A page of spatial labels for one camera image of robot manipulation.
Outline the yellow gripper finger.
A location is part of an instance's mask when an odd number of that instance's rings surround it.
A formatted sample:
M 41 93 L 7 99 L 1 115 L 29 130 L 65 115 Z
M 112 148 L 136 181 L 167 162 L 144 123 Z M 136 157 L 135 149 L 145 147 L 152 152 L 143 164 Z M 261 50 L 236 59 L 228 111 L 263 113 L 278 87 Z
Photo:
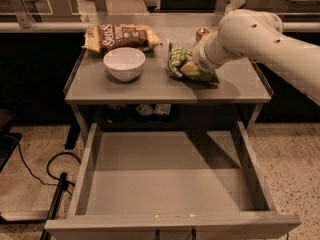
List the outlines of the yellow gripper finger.
M 197 76 L 200 69 L 193 60 L 190 60 L 182 66 L 180 71 L 184 76 Z

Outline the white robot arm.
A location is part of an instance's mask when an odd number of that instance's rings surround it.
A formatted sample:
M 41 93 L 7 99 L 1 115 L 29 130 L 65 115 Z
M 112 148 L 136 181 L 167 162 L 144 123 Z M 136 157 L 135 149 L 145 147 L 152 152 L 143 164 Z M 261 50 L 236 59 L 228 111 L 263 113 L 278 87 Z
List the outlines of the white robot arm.
M 208 73 L 242 57 L 265 65 L 320 104 L 320 47 L 284 35 L 279 16 L 245 9 L 225 14 L 196 44 L 191 64 Z

